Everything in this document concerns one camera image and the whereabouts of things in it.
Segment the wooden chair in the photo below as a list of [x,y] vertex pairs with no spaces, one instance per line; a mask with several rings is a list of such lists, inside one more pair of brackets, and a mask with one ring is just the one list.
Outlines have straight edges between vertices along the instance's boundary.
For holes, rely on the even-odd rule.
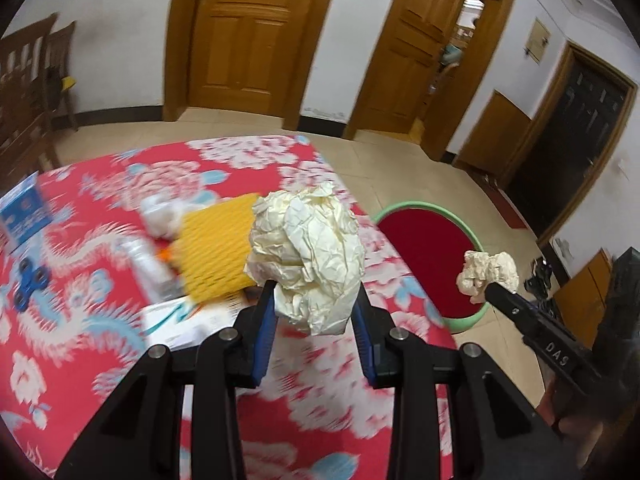
[[44,171],[44,157],[52,167],[60,166],[50,138],[44,77],[47,39],[56,18],[52,14],[0,40],[0,190]]
[[[61,28],[49,35],[49,43],[47,46],[47,87],[49,110],[54,114],[62,104],[65,103],[66,114],[69,117],[71,127],[78,131],[78,122],[74,111],[71,95],[69,91],[76,84],[76,81],[69,75],[69,50],[71,47],[71,37],[76,30],[76,22],[71,22],[65,28]],[[60,94],[58,99],[54,99],[56,91],[52,91],[50,86],[60,85]]]

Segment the metal screw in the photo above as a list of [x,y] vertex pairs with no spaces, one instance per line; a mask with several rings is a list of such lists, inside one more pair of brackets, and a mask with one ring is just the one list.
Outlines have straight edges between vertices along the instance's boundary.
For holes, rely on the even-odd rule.
[[149,357],[151,357],[152,359],[158,359],[158,358],[161,358],[165,352],[166,352],[166,346],[153,345],[149,349]]
[[218,334],[222,341],[233,341],[236,337],[238,337],[238,330],[233,327],[223,328]]
[[409,331],[401,326],[395,326],[389,330],[389,335],[398,341],[404,341],[409,337]]
[[476,343],[467,343],[462,347],[462,351],[469,357],[478,357],[482,353],[482,349]]

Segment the red cushion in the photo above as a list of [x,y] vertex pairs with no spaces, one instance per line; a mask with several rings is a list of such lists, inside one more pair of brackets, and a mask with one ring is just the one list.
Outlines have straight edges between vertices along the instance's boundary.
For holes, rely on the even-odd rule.
[[378,227],[444,317],[468,317],[480,310],[482,304],[472,304],[456,286],[465,251],[476,250],[460,227],[437,212],[418,208],[389,213]]

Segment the door frame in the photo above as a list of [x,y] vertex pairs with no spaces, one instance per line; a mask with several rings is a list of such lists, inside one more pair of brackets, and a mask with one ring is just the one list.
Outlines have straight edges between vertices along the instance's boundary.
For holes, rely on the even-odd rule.
[[[306,82],[330,1],[311,0],[284,105],[284,130],[296,130],[298,127]],[[177,121],[188,106],[191,42],[197,11],[198,0],[171,0],[164,53],[164,121]]]
[[[421,138],[412,139],[409,135],[406,140],[420,144],[422,150],[433,160],[440,161],[445,155],[447,145],[453,137],[466,109],[476,94],[476,90],[484,77],[494,51],[500,41],[502,32],[511,12],[514,0],[488,0],[482,9],[478,27],[465,49],[465,55],[460,62],[456,76],[449,82],[442,94],[434,95],[427,110],[427,117],[423,121],[425,129]],[[384,61],[383,54],[393,39],[394,22],[398,19],[404,0],[393,0],[391,8],[385,20],[385,25],[380,33],[375,51],[371,57],[367,73],[360,88],[356,105],[351,113],[347,127],[342,136],[345,139],[353,139],[357,126],[364,111],[366,101],[373,90],[375,76]],[[434,110],[446,110],[447,117],[441,121],[436,135],[428,133],[429,116]]]
[[558,101],[562,97],[562,91],[569,79],[571,68],[575,60],[580,60],[590,68],[593,68],[596,72],[616,81],[626,88],[625,101],[622,105],[622,110],[620,110],[618,120],[616,121],[611,135],[609,136],[609,140],[602,150],[602,154],[593,165],[593,170],[587,174],[587,177],[582,181],[578,191],[575,192],[574,196],[569,200],[562,212],[540,235],[537,240],[537,244],[539,246],[548,243],[553,235],[560,230],[562,225],[564,225],[564,223],[569,219],[569,216],[571,216],[582,203],[582,200],[584,200],[591,187],[593,187],[593,184],[595,184],[596,180],[602,174],[602,171],[608,164],[611,155],[613,155],[613,152],[618,145],[618,141],[622,136],[622,132],[626,127],[626,122],[636,100],[636,91],[638,90],[636,83],[613,65],[610,65],[603,59],[596,56],[593,52],[586,50],[577,43],[567,41],[558,67],[556,68],[554,79],[546,90],[545,96],[536,111],[536,115],[520,141],[519,146],[513,153],[511,160],[508,162],[504,173],[498,179],[498,186],[500,189],[505,189],[509,185],[513,179],[513,175],[523,163],[527,155],[529,155],[536,141],[544,131],[554,109],[556,108],[556,105],[558,104]]

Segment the green rim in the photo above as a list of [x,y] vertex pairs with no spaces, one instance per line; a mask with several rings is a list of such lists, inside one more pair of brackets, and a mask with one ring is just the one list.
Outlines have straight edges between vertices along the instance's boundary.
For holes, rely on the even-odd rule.
[[[390,205],[389,207],[385,207],[382,211],[380,211],[374,218],[373,221],[376,224],[379,224],[383,218],[388,216],[390,213],[395,211],[399,211],[402,209],[426,209],[428,211],[436,212],[444,218],[451,220],[455,225],[457,225],[460,229],[462,229],[463,233],[472,241],[474,248],[476,251],[484,251],[482,248],[482,244],[476,234],[471,230],[471,228],[466,225],[460,218],[454,215],[451,211],[444,209],[443,207],[432,204],[429,202],[421,202],[419,200],[409,200],[407,202],[399,202],[397,204]],[[489,308],[489,303],[485,303],[475,314],[468,317],[442,317],[444,323],[447,325],[448,329],[457,334],[459,332],[464,332],[465,330],[469,330],[473,325],[475,325],[478,321],[482,319],[482,316],[486,313]]]

